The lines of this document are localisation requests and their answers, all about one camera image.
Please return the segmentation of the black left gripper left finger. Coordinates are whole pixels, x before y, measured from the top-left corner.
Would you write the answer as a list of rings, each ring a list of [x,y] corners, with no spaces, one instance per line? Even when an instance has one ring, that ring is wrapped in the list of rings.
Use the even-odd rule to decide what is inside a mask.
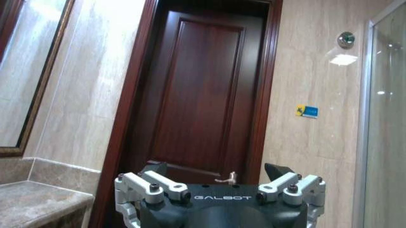
[[[191,194],[187,184],[175,182],[165,174],[167,163],[147,165],[139,174],[121,173],[114,182],[115,210],[123,216],[125,225],[129,228],[141,227],[141,219],[137,212],[137,202],[161,204],[165,198],[189,204]]]

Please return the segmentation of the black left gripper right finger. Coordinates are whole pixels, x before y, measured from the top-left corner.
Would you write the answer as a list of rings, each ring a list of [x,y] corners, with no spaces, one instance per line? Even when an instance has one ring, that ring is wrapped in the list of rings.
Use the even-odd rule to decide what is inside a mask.
[[[304,177],[289,167],[265,164],[270,183],[258,186],[257,201],[261,205],[282,199],[287,206],[308,206],[306,227],[316,228],[318,218],[325,213],[326,182],[317,175]]]

